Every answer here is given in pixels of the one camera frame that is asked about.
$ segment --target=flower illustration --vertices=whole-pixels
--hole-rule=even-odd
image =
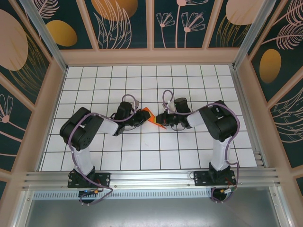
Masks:
[[[159,25],[161,27],[163,45],[164,45],[164,48],[166,48],[165,42],[164,42],[163,28],[174,25],[175,21],[173,20],[171,13],[163,13],[163,15],[161,13],[157,13],[156,16],[157,16]]]
[[[204,4],[207,3],[208,0],[177,0],[177,4],[178,4],[178,12],[177,12],[177,22],[176,22],[176,35],[175,35],[175,45],[176,48],[178,48],[178,22],[179,22],[179,14],[180,14],[180,8],[182,6],[186,6],[186,5],[200,5],[200,4]]]
[[[203,13],[192,13],[188,18],[188,12],[182,13],[182,24],[185,31],[184,48],[186,48],[186,36],[188,32],[196,32],[205,29]]]
[[[21,129],[23,131],[25,131],[24,129],[20,128],[19,126],[13,124],[12,122],[9,121],[9,116],[11,114],[11,110],[13,108],[13,103],[14,103],[14,99],[10,96],[7,97],[7,99],[5,100],[5,97],[3,94],[0,95],[0,122],[1,123],[9,123],[13,126],[15,126],[18,129]],[[0,131],[0,134],[3,136],[6,136],[12,140],[18,141],[18,142],[22,142],[21,139],[16,138],[12,135],[9,135],[3,131]],[[16,157],[17,155],[10,155],[10,154],[3,154],[0,153],[1,156],[11,156],[11,157]]]
[[[9,115],[13,108],[14,99],[8,96],[7,101],[3,94],[0,95],[0,122],[9,122]]]
[[[200,5],[200,4],[204,4],[207,3],[208,0],[177,0],[177,4],[179,6],[186,6],[186,5]]]

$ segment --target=cable connector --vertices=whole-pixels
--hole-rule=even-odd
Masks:
[[[137,106],[137,109],[139,109],[139,104],[140,104],[140,102],[138,101],[138,100],[135,100],[134,102],[133,102],[133,109],[134,109],[134,111],[137,111],[137,110],[135,110],[135,107]]]
[[[228,193],[231,193],[234,191],[235,191],[235,188],[229,188],[229,189],[224,190],[224,194],[228,194]]]
[[[165,102],[165,104],[166,104],[166,106],[167,106],[168,108],[170,108],[171,101],[168,100],[168,101]],[[166,106],[164,105],[164,103],[162,104],[162,106],[163,106],[163,108],[164,108],[165,111],[168,110],[168,109],[166,108]]]

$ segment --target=leaf illustration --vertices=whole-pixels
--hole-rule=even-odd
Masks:
[[[279,49],[293,50],[303,40],[303,24],[284,26],[274,39]]]
[[[94,13],[99,25],[98,44],[100,48],[128,48],[132,40],[132,28],[127,12],[121,9],[117,2],[116,11],[109,0],[104,0],[103,4],[96,0],[95,3],[101,14],[109,18],[109,20],[100,18]]]
[[[294,106],[303,102],[303,88],[296,94],[294,97],[284,101],[277,103],[273,106],[274,110],[272,111],[272,115],[274,118],[280,117],[283,114],[287,113]]]
[[[303,140],[303,88],[292,98],[274,105],[272,115],[282,142]]]
[[[292,0],[288,6],[286,20],[297,25],[303,21],[303,0]]]
[[[103,19],[103,17],[101,17],[101,19],[100,19],[99,16],[95,13],[94,13],[94,15],[95,15],[95,17],[98,21],[98,25],[99,25],[99,34],[98,34],[97,42],[101,46],[102,49],[107,49],[108,34],[107,34],[106,28],[104,27],[104,19]]]
[[[34,0],[34,4],[42,18],[50,19],[58,10],[58,0]]]

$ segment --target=metal base plate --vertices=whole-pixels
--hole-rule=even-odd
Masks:
[[[95,178],[93,181],[96,183],[100,183],[103,186],[109,187],[110,173],[95,173]],[[82,177],[79,178],[79,174],[75,172],[69,174],[67,187],[68,188],[96,188],[95,185],[87,182]]]
[[[227,177],[232,184],[236,184],[235,173],[230,170],[228,175],[224,175],[222,179],[219,179],[217,182],[213,182],[208,170],[206,171],[194,171],[194,180],[195,186],[228,186],[228,181],[225,179]]]

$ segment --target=grid line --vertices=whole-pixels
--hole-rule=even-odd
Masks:
[[[112,67],[112,70],[110,72],[110,82],[109,82],[109,88],[110,88],[110,85],[111,85],[111,81],[112,81],[112,74],[113,74],[113,67]],[[109,106],[109,93],[108,93],[108,100],[107,100],[107,109],[106,109],[106,117],[108,115],[108,106]],[[102,155],[101,155],[101,165],[100,165],[100,170],[102,168],[102,161],[103,161],[103,150],[104,150],[104,142],[105,142],[105,134],[103,135],[103,145],[102,145]]]
[[[81,93],[79,92],[79,88],[80,88],[81,81],[83,81],[83,78],[84,78],[83,77],[84,76],[83,72],[86,71],[85,68],[81,67],[81,69],[80,68],[78,69],[79,70],[78,75],[80,75],[80,72],[81,72],[80,78],[77,78],[79,80],[79,84],[77,84],[78,81],[71,80],[73,77],[68,77],[69,80],[67,80],[67,78],[65,78],[63,88],[64,88],[64,86],[68,85],[68,86],[66,86],[66,88],[69,88],[69,89],[68,90],[64,89],[64,92],[62,90],[61,93],[60,93],[59,104],[61,105],[61,107],[60,107],[60,105],[58,105],[57,108],[56,108],[55,118],[52,122],[50,135],[48,137],[47,146],[46,146],[45,154],[44,154],[42,162],[41,162],[42,164],[41,164],[40,169],[43,169],[43,165],[45,163],[46,163],[45,165],[47,165],[47,167],[45,167],[45,169],[49,169],[50,168],[49,167],[49,162],[50,162],[49,159],[54,160],[54,157],[57,157],[57,156],[60,156],[60,160],[58,160],[58,161],[61,162],[60,163],[60,166],[61,166],[60,169],[66,169],[66,165],[71,164],[69,161],[63,163],[64,158],[65,157],[67,158],[67,155],[68,155],[67,152],[70,152],[67,149],[67,145],[65,144],[64,145],[65,148],[62,149],[63,144],[61,144],[59,146],[53,146],[51,143],[53,143],[54,141],[56,142],[57,140],[60,139],[59,132],[58,132],[58,129],[60,127],[59,124],[61,124],[61,122],[68,119],[66,117],[66,116],[68,116],[68,112],[69,111],[74,112],[76,110],[76,108],[81,107],[82,105],[86,108],[89,108],[88,106],[90,106],[90,109],[92,109],[93,104],[94,104],[95,107],[104,106],[104,108],[101,108],[101,111],[104,115],[107,116],[108,114],[110,114],[109,112],[114,111],[116,106],[117,107],[119,106],[119,104],[120,104],[120,102],[118,102],[119,94],[123,95],[123,94],[129,93],[129,94],[134,95],[136,98],[137,98],[137,96],[141,95],[141,100],[140,101],[143,101],[142,100],[143,94],[146,93],[147,96],[145,96],[145,97],[147,97],[148,100],[144,100],[145,102],[140,103],[141,108],[145,104],[145,106],[147,106],[152,112],[158,111],[158,113],[160,114],[161,103],[162,103],[160,92],[165,90],[165,89],[169,89],[169,90],[172,90],[173,93],[174,93],[173,98],[175,98],[175,93],[176,93],[176,95],[177,95],[176,98],[185,96],[187,99],[189,99],[188,103],[191,105],[191,109],[194,110],[193,105],[195,105],[196,108],[198,108],[198,107],[200,108],[200,106],[197,105],[197,103],[204,102],[205,99],[206,99],[206,102],[209,103],[210,99],[212,99],[212,100],[214,99],[213,97],[210,98],[206,93],[205,77],[215,77],[215,76],[216,76],[216,80],[218,81],[219,85],[218,85],[218,87],[212,87],[212,88],[208,87],[207,89],[208,89],[209,95],[214,96],[214,97],[216,95],[215,92],[213,92],[211,89],[220,89],[220,92],[221,92],[221,95],[222,95],[222,100],[224,100],[223,91],[224,91],[225,95],[227,95],[226,97],[233,97],[233,96],[230,96],[230,95],[234,95],[234,92],[232,90],[223,90],[222,91],[222,88],[231,89],[231,84],[225,83],[225,82],[223,82],[222,85],[220,84],[219,76],[217,74],[217,69],[216,68],[215,68],[216,75],[214,75],[214,76],[203,76],[203,75],[189,76],[188,75],[189,70],[191,72],[193,72],[191,74],[198,74],[198,73],[202,74],[201,66],[195,67],[195,68],[188,68],[184,65],[184,66],[181,66],[179,69],[182,70],[183,73],[182,74],[179,73],[180,76],[173,76],[173,74],[172,74],[173,68],[172,68],[171,65],[169,65],[169,67],[167,67],[165,69],[162,69],[163,71],[160,71],[161,69],[158,69],[156,67],[155,73],[154,74],[149,74],[149,76],[148,76],[149,79],[147,79],[147,81],[148,81],[147,83],[149,83],[149,81],[150,81],[151,83],[156,83],[156,84],[154,86],[151,86],[151,84],[147,84],[147,85],[145,84],[147,86],[146,88],[142,88],[142,86],[144,85],[143,84],[144,81],[143,81],[143,67],[142,66],[140,66],[140,70],[139,70],[139,68],[136,68],[135,71],[134,71],[134,73],[136,73],[137,76],[141,72],[141,76],[140,76],[141,88],[138,88],[136,86],[131,86],[131,88],[127,89],[127,83],[129,83],[128,82],[129,79],[133,80],[131,78],[139,78],[139,77],[132,77],[132,76],[128,77],[127,76],[127,74],[131,70],[128,66],[126,67],[126,73],[125,73],[125,70],[123,71],[123,73],[126,74],[125,77],[115,77],[115,80],[112,80],[113,71],[116,70],[115,66],[111,67],[111,68],[108,68],[106,70],[106,77],[100,77],[100,76],[97,77],[98,74],[102,73],[101,72],[102,68],[99,69],[99,67],[98,67],[97,71],[95,72],[96,73],[95,77],[90,77],[90,79],[85,77],[85,79],[89,79],[89,80],[85,80],[84,83],[82,83],[81,88],[85,88],[85,90],[81,89],[81,91],[82,91]],[[202,80],[201,79],[192,79],[191,80],[190,79],[191,77],[196,77],[196,78],[197,77],[202,77]],[[71,90],[71,88],[75,88],[76,85],[78,87],[78,90]],[[79,101],[77,101],[78,96],[80,96],[80,94],[82,94],[82,93],[89,93],[89,95],[91,95],[91,93],[92,93],[91,101],[86,101],[84,98],[79,98]],[[103,98],[100,98],[98,96],[98,94],[103,94],[103,93],[105,93],[105,96],[103,95],[102,96]],[[238,105],[240,100],[237,100],[237,101],[234,100],[234,101],[229,101],[229,102],[231,103],[232,106],[235,105],[235,108],[238,111],[237,113],[239,113],[239,114],[237,114],[238,116],[243,115],[243,113],[240,114],[240,109],[239,109],[239,105]],[[102,169],[102,167],[103,167],[104,170],[110,170],[108,168],[111,168],[111,163],[112,162],[114,162],[113,165],[115,165],[115,166],[113,166],[113,170],[114,169],[122,170],[122,169],[126,169],[126,168],[127,169],[134,169],[134,170],[136,170],[136,169],[137,170],[139,170],[139,169],[142,170],[146,167],[149,168],[149,166],[146,165],[146,163],[149,161],[149,159],[147,159],[147,158],[142,159],[142,152],[143,151],[144,152],[148,152],[148,151],[153,151],[154,152],[154,154],[148,154],[148,157],[152,157],[153,160],[155,160],[155,158],[157,159],[157,163],[155,163],[154,165],[151,165],[151,168],[154,168],[154,169],[167,169],[167,168],[183,169],[181,167],[181,162],[183,163],[183,167],[186,167],[184,165],[184,163],[186,162],[184,159],[187,156],[185,154],[186,152],[184,152],[185,150],[186,151],[187,150],[191,151],[191,154],[193,154],[195,152],[198,152],[197,153],[198,154],[197,158],[199,159],[198,160],[199,161],[199,166],[201,168],[201,164],[202,164],[202,161],[203,161],[203,158],[204,158],[204,154],[203,154],[203,152],[199,153],[199,151],[200,150],[209,150],[209,148],[206,148],[207,145],[203,145],[203,144],[201,145],[200,144],[201,142],[198,143],[197,133],[198,132],[199,133],[207,132],[205,128],[200,127],[199,129],[194,128],[194,130],[184,130],[184,131],[180,132],[180,129],[177,129],[177,131],[172,131],[170,128],[167,128],[166,130],[162,130],[160,128],[157,128],[157,129],[155,128],[155,130],[154,130],[152,127],[149,128],[149,125],[151,126],[152,123],[147,122],[145,124],[147,124],[147,125],[141,125],[140,128],[138,128],[138,130],[136,130],[136,131],[134,130],[134,131],[127,132],[127,134],[132,134],[134,137],[136,137],[135,134],[140,135],[140,146],[138,145],[138,143],[139,143],[139,136],[138,136],[138,139],[135,140],[136,141],[136,147],[132,148],[130,146],[130,149],[124,147],[124,145],[123,145],[123,142],[124,142],[125,145],[127,144],[127,139],[126,139],[126,136],[124,136],[124,133],[122,133],[122,136],[119,139],[119,142],[121,142],[121,149],[120,149],[120,144],[118,145],[119,146],[118,148],[113,148],[113,147],[110,147],[110,146],[109,147],[106,146],[108,144],[108,139],[109,138],[112,139],[111,141],[115,141],[115,138],[112,138],[110,136],[105,137],[104,133],[98,132],[97,134],[100,135],[100,137],[103,137],[103,141],[101,141],[101,140],[100,140],[100,142],[95,141],[94,148],[92,148],[94,151],[91,151],[91,152],[93,152],[95,155],[96,155],[96,152],[101,152],[101,154],[100,154],[101,155],[100,169]],[[243,132],[243,135],[244,135],[244,133],[245,134],[247,133],[247,129],[245,129],[245,128],[243,128],[241,131]],[[174,136],[175,138],[177,137],[176,139],[174,139],[174,141],[177,142],[178,144],[175,145],[174,147],[169,145],[169,141],[168,142],[163,141],[164,143],[162,143],[161,137],[162,138],[164,138],[165,136],[169,137],[169,135],[165,135],[167,133],[173,133],[174,135],[172,134],[172,136]],[[156,145],[152,142],[152,138],[156,137],[155,134],[158,135],[158,143],[159,143],[158,145]],[[190,136],[193,143],[194,143],[194,139],[196,139],[196,145],[195,145],[196,148],[193,146],[194,145],[193,143],[190,143],[191,144],[190,145],[187,142],[187,140],[185,140],[185,141],[182,140],[183,137],[181,137],[181,136],[185,136],[185,137]],[[240,161],[238,159],[238,154],[237,154],[237,151],[239,149],[246,149],[247,146],[249,146],[249,147],[247,147],[248,149],[252,149],[251,145],[249,145],[249,143],[245,143],[245,142],[244,143],[238,143],[237,142],[237,147],[236,147],[235,146],[235,141],[233,141],[233,145],[234,145],[233,149],[235,149],[238,162]],[[103,157],[104,152],[108,152],[108,154],[110,154],[111,152],[115,152],[115,154],[112,153],[108,157],[107,156]],[[132,166],[130,163],[126,163],[125,160],[124,160],[124,158],[132,157],[132,155],[134,155],[134,157],[136,157],[136,159],[134,159],[134,161],[132,160],[132,158],[130,158],[128,160],[130,161],[130,163],[136,163],[136,167]],[[173,161],[174,164],[172,164],[172,166],[170,166],[170,164],[168,163],[168,161],[171,158],[172,158],[172,160],[174,160]],[[196,165],[197,165],[197,160],[193,160],[193,157],[190,158],[190,159],[187,158],[187,161],[190,161],[191,163],[196,163]]]
[[[80,88],[80,83],[81,83],[82,74],[83,74],[83,69],[84,69],[84,67],[82,67],[81,76],[80,76],[80,82],[79,82],[79,86],[78,86],[78,90],[77,90],[77,94],[76,94],[76,99],[75,99],[75,104],[74,104],[74,108],[73,108],[73,112],[72,112],[72,113],[75,112],[76,103],[77,103],[77,98],[78,98],[78,93],[79,93],[79,88]],[[65,151],[66,151],[66,149],[67,149],[67,144],[65,145],[65,148],[64,148],[64,154],[63,154],[63,158],[62,158],[62,163],[61,163],[61,168],[60,168],[60,170],[62,170],[62,167],[63,167],[63,162],[64,162],[64,157],[65,157]]]
[[[172,91],[173,91],[173,99],[174,99],[174,105],[175,105],[175,96],[174,96],[174,80],[173,80],[173,74],[172,74],[172,67],[170,67],[171,69],[171,81],[172,81]],[[180,145],[179,145],[179,135],[178,135],[178,127],[176,127],[176,134],[177,134],[177,142],[178,142],[178,155],[179,155],[179,167],[181,169],[181,157],[180,157]]]

